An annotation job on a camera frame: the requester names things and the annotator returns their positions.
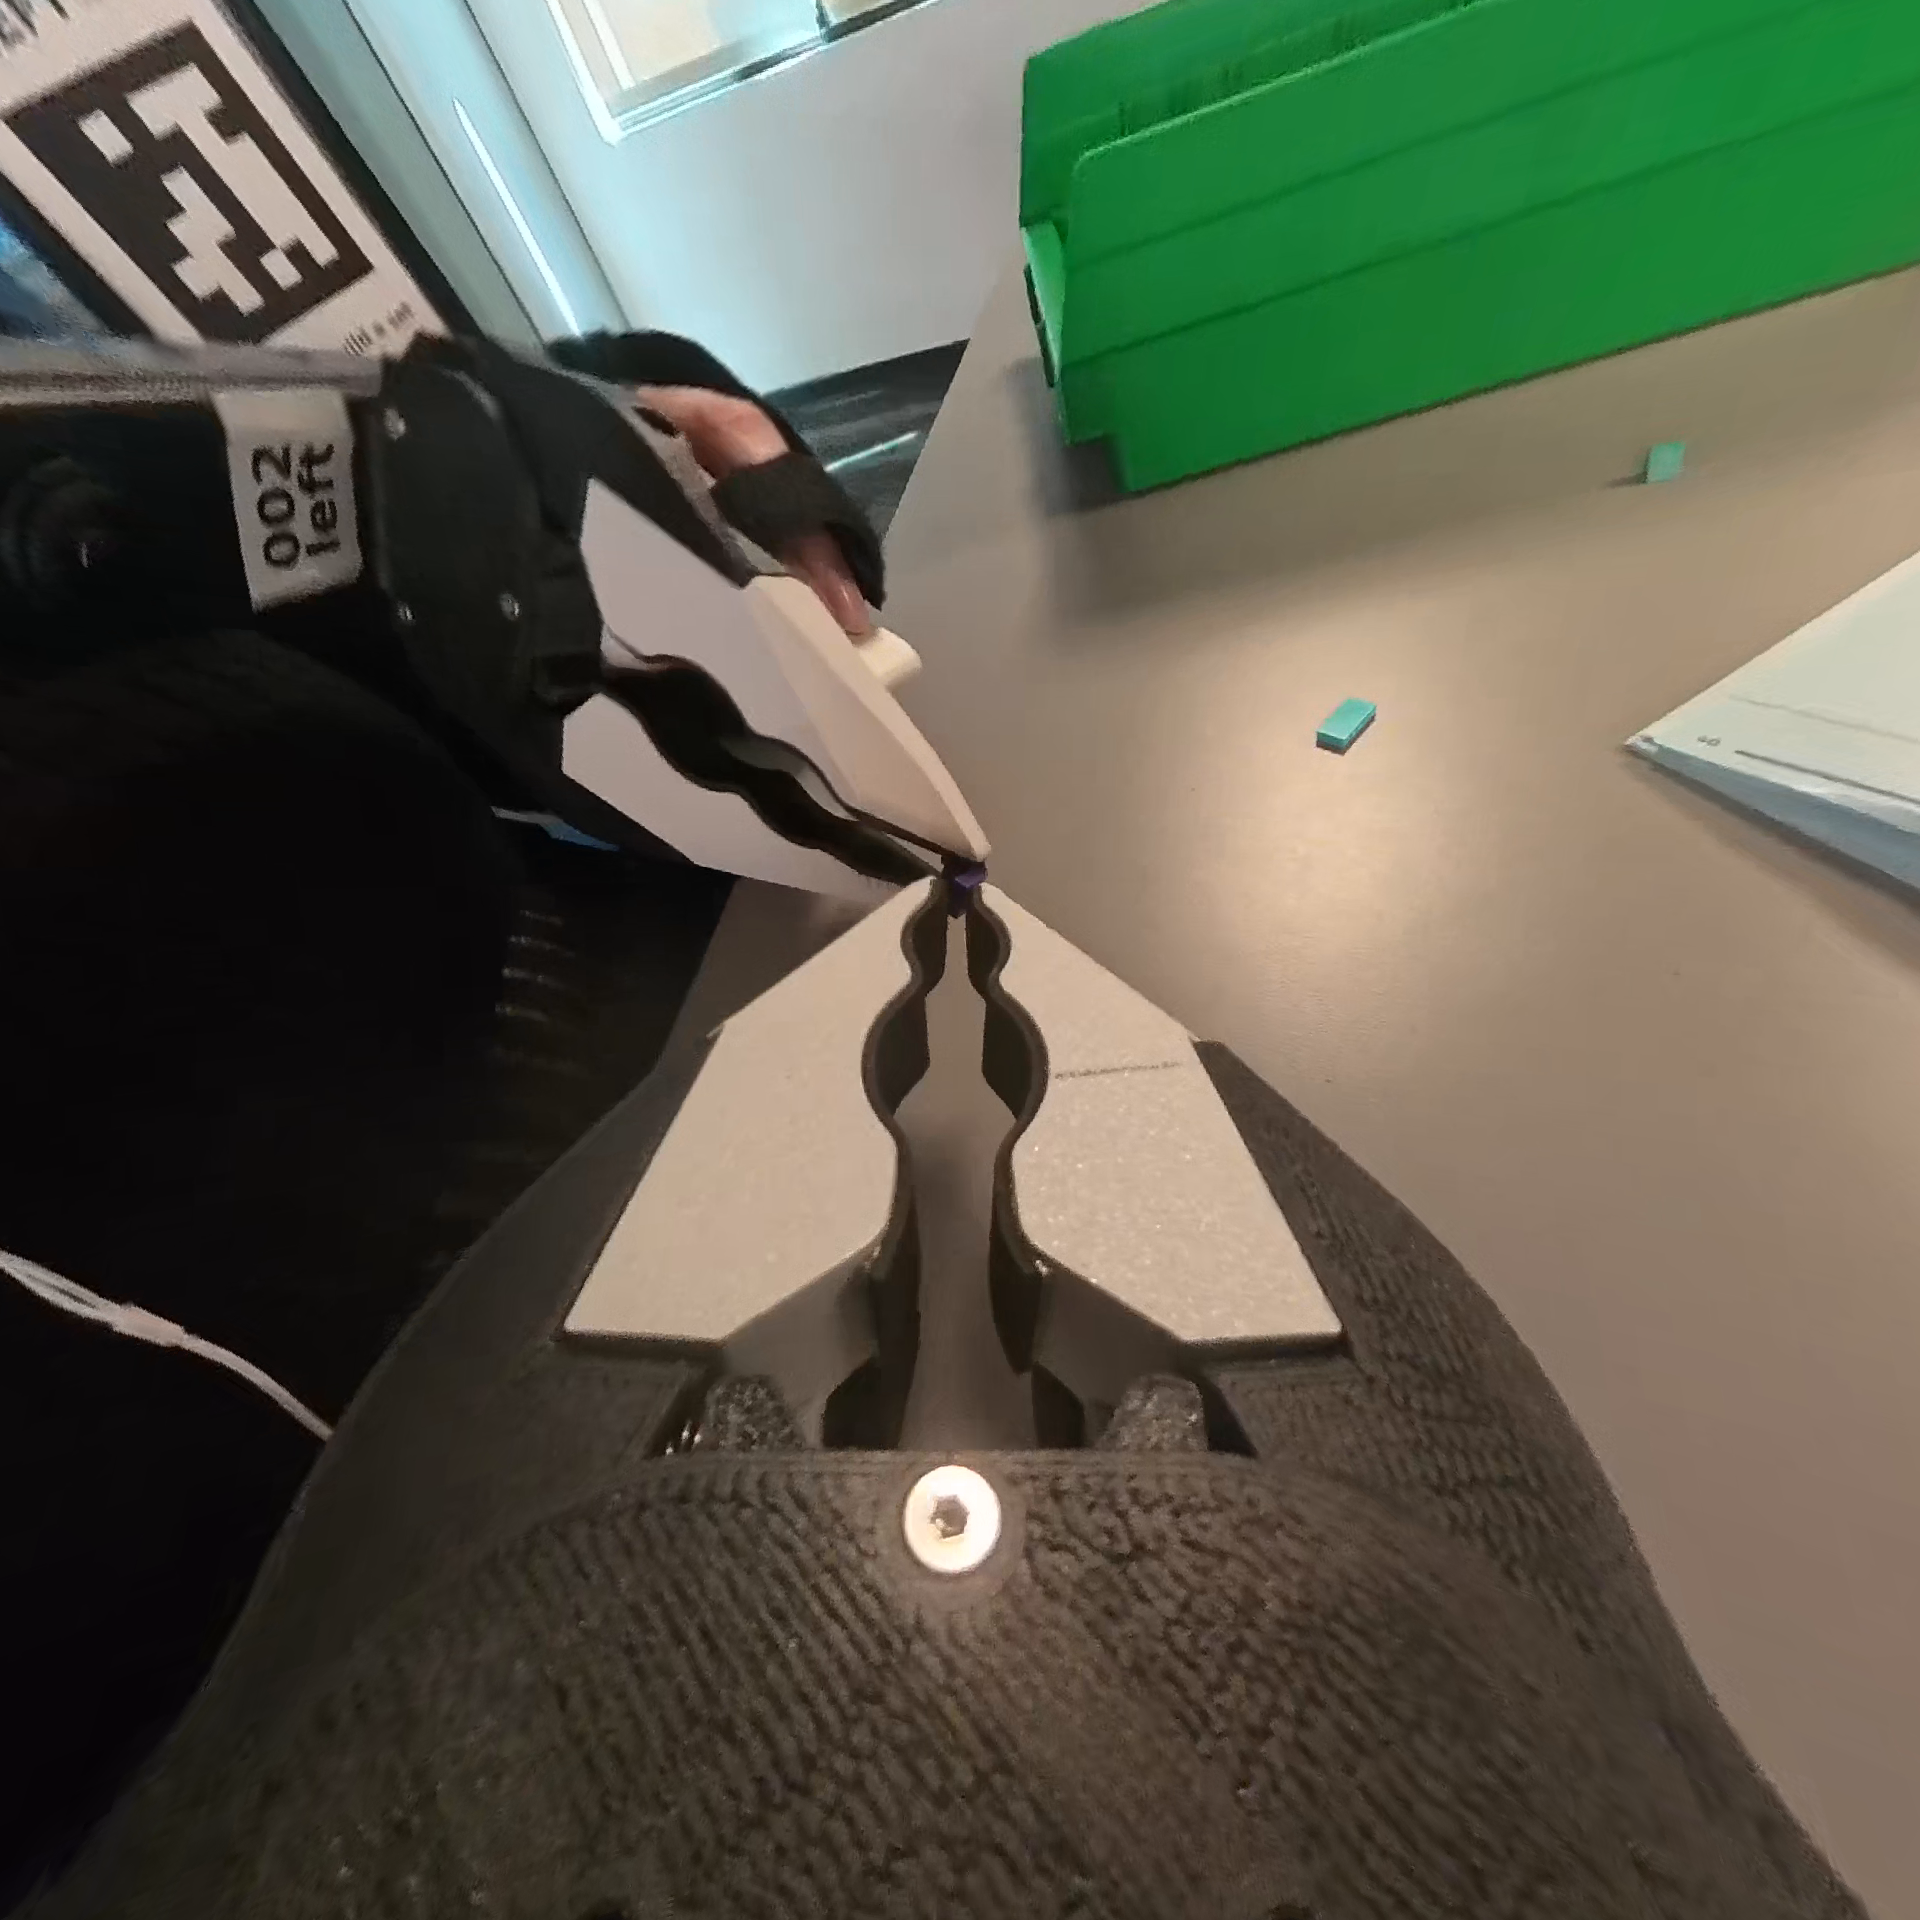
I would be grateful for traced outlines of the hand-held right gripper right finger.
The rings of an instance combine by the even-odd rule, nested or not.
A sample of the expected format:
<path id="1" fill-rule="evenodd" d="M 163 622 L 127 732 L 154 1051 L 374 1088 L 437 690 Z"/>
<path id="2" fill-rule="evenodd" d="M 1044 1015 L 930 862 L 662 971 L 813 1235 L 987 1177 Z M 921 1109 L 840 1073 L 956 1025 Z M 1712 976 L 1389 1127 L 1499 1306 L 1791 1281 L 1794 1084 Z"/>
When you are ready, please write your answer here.
<path id="1" fill-rule="evenodd" d="M 1335 1353 L 1337 1313 L 1189 1029 L 988 881 L 967 971 L 1011 1124 L 988 1297 L 1037 1400 Z"/>

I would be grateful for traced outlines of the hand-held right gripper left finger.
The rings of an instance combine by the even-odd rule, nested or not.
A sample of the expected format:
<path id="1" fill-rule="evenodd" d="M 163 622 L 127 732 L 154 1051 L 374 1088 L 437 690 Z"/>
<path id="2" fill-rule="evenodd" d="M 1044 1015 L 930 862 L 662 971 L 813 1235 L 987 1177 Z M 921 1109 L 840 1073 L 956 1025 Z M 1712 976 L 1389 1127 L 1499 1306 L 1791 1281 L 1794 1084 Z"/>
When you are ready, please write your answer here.
<path id="1" fill-rule="evenodd" d="M 798 1422 L 896 1422 L 917 1358 L 896 1109 L 943 957 L 945 885 L 924 878 L 723 1018 L 564 1336 L 763 1377 Z"/>

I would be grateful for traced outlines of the window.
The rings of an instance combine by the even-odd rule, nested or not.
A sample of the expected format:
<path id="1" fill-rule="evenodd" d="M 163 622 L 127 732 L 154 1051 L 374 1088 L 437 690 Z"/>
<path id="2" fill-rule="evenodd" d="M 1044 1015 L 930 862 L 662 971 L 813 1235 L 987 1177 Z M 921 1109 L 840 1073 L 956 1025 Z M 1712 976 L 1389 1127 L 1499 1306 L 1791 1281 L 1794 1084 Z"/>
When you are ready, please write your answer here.
<path id="1" fill-rule="evenodd" d="M 1011 97 L 1106 2 L 463 2 L 540 147 L 619 147 L 684 113 L 921 116 Z"/>

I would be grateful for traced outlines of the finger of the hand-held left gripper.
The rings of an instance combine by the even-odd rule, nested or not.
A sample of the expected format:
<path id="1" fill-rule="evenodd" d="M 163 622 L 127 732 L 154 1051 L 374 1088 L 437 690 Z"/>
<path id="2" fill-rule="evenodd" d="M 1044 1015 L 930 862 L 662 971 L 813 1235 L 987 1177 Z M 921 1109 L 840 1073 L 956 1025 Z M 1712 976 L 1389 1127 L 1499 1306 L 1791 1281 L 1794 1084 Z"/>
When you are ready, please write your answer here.
<path id="1" fill-rule="evenodd" d="M 744 797 L 784 839 L 853 865 L 878 851 L 988 858 L 954 774 L 875 668 L 880 641 L 845 636 L 816 592 L 691 499 L 689 545 L 591 480 L 581 566 L 601 618 L 605 690 L 710 791 Z"/>
<path id="2" fill-rule="evenodd" d="M 618 703 L 588 703 L 564 719 L 564 780 L 609 812 L 613 827 L 719 874 L 856 904 L 930 878 L 917 858 L 878 851 L 853 865 L 829 848 L 784 839 L 744 797 L 673 770 L 638 719 Z"/>

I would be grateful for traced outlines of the person's left hand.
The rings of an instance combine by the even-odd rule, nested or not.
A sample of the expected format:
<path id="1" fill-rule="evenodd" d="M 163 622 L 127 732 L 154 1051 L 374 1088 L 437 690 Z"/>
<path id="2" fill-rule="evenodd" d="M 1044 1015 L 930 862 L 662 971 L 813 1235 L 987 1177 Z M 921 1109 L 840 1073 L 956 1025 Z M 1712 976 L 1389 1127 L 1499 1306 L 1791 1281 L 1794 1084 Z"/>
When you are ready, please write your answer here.
<path id="1" fill-rule="evenodd" d="M 569 369 L 629 388 L 669 425 L 709 476 L 714 509 L 797 574 L 845 636 L 875 631 L 886 600 L 880 540 L 871 516 L 803 434 L 710 349 L 665 331 L 551 340 Z"/>

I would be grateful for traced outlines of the lego instruction booklet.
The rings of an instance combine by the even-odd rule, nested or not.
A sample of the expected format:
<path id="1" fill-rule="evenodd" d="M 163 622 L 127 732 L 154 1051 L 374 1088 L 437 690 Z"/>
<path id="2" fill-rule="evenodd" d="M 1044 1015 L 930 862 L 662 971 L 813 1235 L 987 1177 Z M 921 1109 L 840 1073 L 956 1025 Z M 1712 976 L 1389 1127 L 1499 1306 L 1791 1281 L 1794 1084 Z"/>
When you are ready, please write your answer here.
<path id="1" fill-rule="evenodd" d="M 1915 557 L 1637 732 L 1627 752 L 1915 890 Z"/>

